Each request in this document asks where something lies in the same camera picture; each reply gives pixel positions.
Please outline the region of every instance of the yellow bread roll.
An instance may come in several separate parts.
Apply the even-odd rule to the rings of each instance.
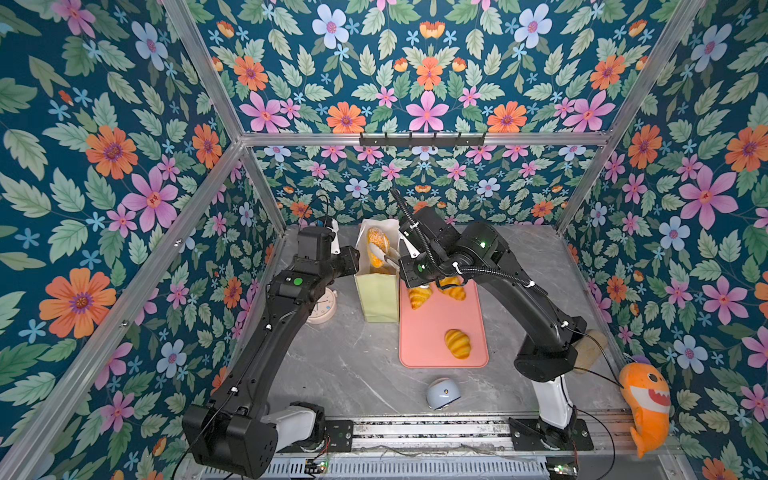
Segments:
[[[445,332],[445,345],[454,357],[464,360],[469,357],[472,346],[469,344],[469,337],[466,333],[457,329],[450,329]]]
[[[368,229],[368,243],[376,245],[384,254],[389,252],[389,238],[378,227],[370,227]],[[368,258],[371,260],[373,268],[379,268],[384,264],[384,260],[374,255],[370,247],[368,247]]]
[[[449,276],[448,278],[444,278],[440,280],[440,285],[461,285],[462,282],[458,279],[457,276]],[[453,288],[449,288],[447,290],[440,290],[445,295],[450,296],[451,298],[462,301],[467,298],[467,293],[464,291],[463,286],[454,286]]]
[[[426,302],[430,296],[432,296],[432,288],[430,286],[427,286],[426,288],[417,286],[416,288],[408,289],[408,298],[411,299],[411,308],[414,310],[421,305],[424,305],[424,302]]]

